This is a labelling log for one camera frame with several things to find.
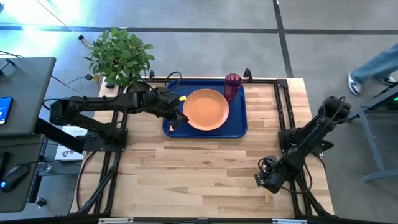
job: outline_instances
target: person's leg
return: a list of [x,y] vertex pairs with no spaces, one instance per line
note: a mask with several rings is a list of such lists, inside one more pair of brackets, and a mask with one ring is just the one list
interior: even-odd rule
[[369,77],[373,77],[386,85],[393,85],[396,81],[390,76],[398,70],[398,44],[385,50],[370,61],[352,70],[348,74],[348,87],[354,95],[361,93],[361,85]]
[[389,78],[390,74],[396,70],[398,70],[398,44],[351,71],[351,77],[363,83],[369,77]]

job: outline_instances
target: blue tray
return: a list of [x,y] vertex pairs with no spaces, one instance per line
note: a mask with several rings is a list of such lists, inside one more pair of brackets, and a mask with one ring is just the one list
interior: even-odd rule
[[[168,89],[177,84],[178,80],[171,81]],[[179,96],[188,97],[196,90],[210,88],[224,95],[224,80],[181,80],[180,84],[174,89],[174,93]],[[178,106],[183,111],[184,101]],[[244,99],[244,88],[241,87],[235,99],[228,101],[229,115],[221,127],[212,131],[201,131],[193,128],[188,123],[182,123],[177,130],[170,131],[170,122],[163,120],[163,131],[166,135],[174,138],[240,138],[248,130],[248,120],[246,118],[246,102]]]

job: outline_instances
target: orange plate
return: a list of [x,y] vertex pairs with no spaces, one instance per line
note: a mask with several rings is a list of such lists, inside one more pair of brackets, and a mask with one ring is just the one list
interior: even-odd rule
[[211,89],[194,91],[185,100],[183,113],[188,123],[199,130],[211,131],[224,124],[229,115],[224,96]]

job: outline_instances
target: maroon cup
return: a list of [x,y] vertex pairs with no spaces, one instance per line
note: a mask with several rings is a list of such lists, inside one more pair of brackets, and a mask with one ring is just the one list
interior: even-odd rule
[[227,100],[233,100],[235,95],[239,91],[239,88],[242,86],[242,78],[235,73],[228,74],[225,77],[225,94],[224,97]]

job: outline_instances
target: sneaker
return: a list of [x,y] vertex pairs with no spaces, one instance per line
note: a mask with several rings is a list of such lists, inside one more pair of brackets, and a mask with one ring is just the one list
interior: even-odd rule
[[361,94],[361,87],[362,84],[360,84],[360,82],[355,81],[352,77],[351,77],[351,73],[348,74],[348,88],[349,90],[356,96],[359,96],[359,94]]
[[381,83],[389,86],[397,84],[397,81],[392,76],[389,76],[388,78],[375,77],[374,79],[379,80]]

